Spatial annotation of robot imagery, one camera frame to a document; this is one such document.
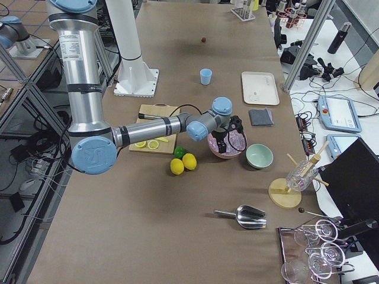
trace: round wooden base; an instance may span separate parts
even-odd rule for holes
[[[271,200],[281,208],[295,208],[301,202],[301,192],[286,190],[287,181],[283,178],[275,179],[268,188]]]

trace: screen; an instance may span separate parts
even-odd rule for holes
[[[320,175],[347,225],[369,218],[379,221],[379,159],[361,138]],[[356,237],[379,269],[379,229]]]
[[[346,99],[326,98],[332,125],[339,127],[356,128],[350,102]]]
[[[336,141],[338,149],[341,153],[343,153],[351,144],[354,143],[356,139],[358,139],[357,136],[334,136],[333,138]]]

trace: blue cup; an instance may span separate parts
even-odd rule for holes
[[[205,68],[200,70],[200,82],[203,85],[209,85],[212,78],[212,70]]]

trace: warning sticker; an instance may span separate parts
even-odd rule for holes
[[[61,35],[59,43],[63,61],[83,60],[79,34]]]

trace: blue joint cap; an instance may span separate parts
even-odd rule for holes
[[[7,37],[0,35],[0,44],[4,46],[5,49],[8,49],[13,45],[13,42]]]
[[[21,24],[21,20],[16,16],[6,16],[1,19],[4,24]]]
[[[96,7],[97,0],[50,0],[50,2],[64,12],[80,14]]]
[[[233,111],[232,101],[224,96],[220,96],[213,101],[212,110],[219,115],[230,115]]]
[[[187,133],[194,141],[201,141],[209,134],[207,127],[198,121],[192,121],[187,125]]]
[[[72,150],[73,164],[81,172],[98,175],[109,170],[117,158],[115,144],[101,136],[87,137]]]

